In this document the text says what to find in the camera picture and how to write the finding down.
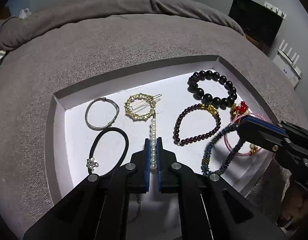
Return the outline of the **right hand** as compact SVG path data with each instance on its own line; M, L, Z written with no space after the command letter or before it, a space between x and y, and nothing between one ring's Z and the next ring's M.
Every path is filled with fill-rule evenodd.
M282 200L281 212L277 218L277 225L285 228L300 226L308 215L308 191L297 183L293 177Z

